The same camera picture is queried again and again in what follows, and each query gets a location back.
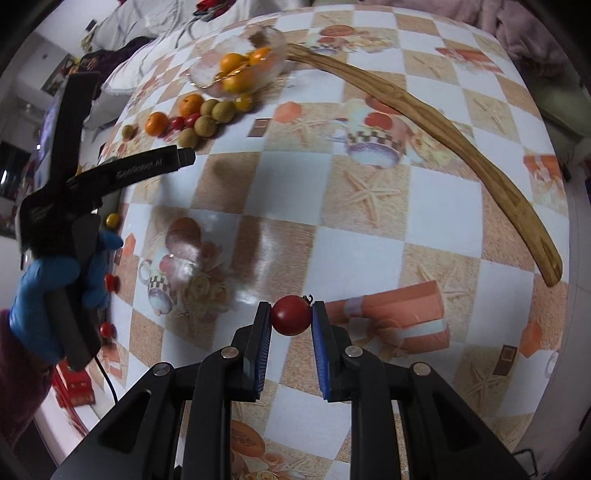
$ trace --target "blue glove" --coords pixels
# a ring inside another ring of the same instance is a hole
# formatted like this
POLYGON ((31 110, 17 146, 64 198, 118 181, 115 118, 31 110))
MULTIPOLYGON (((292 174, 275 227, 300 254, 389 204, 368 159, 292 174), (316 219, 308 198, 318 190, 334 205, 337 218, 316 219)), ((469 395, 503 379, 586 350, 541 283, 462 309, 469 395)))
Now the blue glove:
MULTIPOLYGON (((105 288, 106 250, 123 246, 113 232, 100 231, 96 253, 90 260, 82 305, 87 309, 106 307, 109 297, 105 288)), ((35 260, 23 275, 10 312, 10 328, 29 352, 44 362, 55 365, 64 358, 64 349, 51 327, 43 295, 74 283, 80 275, 80 264, 72 257, 58 256, 35 260)))

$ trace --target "wooden stick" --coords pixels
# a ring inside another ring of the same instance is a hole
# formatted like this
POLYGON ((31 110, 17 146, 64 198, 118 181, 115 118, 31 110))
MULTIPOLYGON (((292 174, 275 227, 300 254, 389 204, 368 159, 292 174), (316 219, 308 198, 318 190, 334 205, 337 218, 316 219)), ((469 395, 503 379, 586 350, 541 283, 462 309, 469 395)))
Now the wooden stick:
POLYGON ((374 74, 331 57, 313 53, 300 45, 288 44, 287 58, 307 63, 351 83, 410 118, 425 132, 458 155, 474 170, 497 205, 515 226, 534 257, 546 285, 553 287, 560 281, 562 260, 533 207, 507 175, 481 154, 441 113, 416 99, 406 90, 374 74))

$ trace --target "orange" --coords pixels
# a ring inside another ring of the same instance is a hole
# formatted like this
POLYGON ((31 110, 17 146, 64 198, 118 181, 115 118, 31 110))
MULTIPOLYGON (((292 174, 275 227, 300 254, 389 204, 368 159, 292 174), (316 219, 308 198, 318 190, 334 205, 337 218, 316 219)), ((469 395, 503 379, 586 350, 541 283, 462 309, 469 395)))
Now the orange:
POLYGON ((228 93, 245 93, 255 86, 255 76, 248 68, 234 70, 222 79, 222 86, 228 93))
POLYGON ((168 127, 168 117, 162 112, 154 112, 148 117, 145 124, 145 130, 151 137, 159 137, 168 127))
POLYGON ((220 70, 224 74, 231 72, 232 70, 236 70, 243 61, 246 61, 246 58, 239 53, 227 53, 220 61, 220 70))
POLYGON ((203 97, 197 93, 192 93, 181 100, 178 111, 183 118, 189 118, 194 113, 199 113, 202 104, 203 97))
POLYGON ((251 65, 258 65, 260 62, 267 58, 267 55, 271 52, 269 47, 262 47, 256 49, 254 52, 251 53, 249 57, 249 62, 251 65))

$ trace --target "red tomato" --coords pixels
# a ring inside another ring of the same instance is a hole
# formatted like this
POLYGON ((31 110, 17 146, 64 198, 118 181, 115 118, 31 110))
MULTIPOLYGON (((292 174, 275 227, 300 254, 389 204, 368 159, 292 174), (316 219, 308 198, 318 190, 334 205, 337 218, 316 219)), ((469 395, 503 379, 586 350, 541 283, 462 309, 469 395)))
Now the red tomato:
POLYGON ((115 333, 115 328, 113 327, 112 323, 103 322, 100 324, 100 336, 106 339, 113 338, 113 334, 115 333))
POLYGON ((114 275, 107 273, 107 275, 105 275, 105 287, 106 287, 107 291, 117 290, 118 281, 119 281, 119 277, 115 277, 114 275))
POLYGON ((173 130, 183 130, 184 129, 184 118, 182 116, 176 116, 170 122, 170 128, 173 130))
POLYGON ((271 324, 282 335, 299 335, 311 323, 312 308, 305 297, 288 295, 277 300, 271 309, 271 324))
POLYGON ((193 128, 195 126, 197 118, 199 117, 201 117, 200 113, 194 113, 193 115, 189 115, 185 120, 185 128, 193 128))

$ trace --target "pink blanket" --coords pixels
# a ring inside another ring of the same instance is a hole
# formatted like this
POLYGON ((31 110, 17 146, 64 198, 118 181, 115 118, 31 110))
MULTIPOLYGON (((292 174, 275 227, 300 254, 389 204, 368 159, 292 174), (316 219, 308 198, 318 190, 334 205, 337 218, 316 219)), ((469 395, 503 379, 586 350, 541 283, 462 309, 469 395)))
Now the pink blanket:
POLYGON ((569 61, 546 27, 514 0, 365 0, 363 3, 421 10, 478 27, 494 35, 518 66, 540 76, 560 73, 569 61))

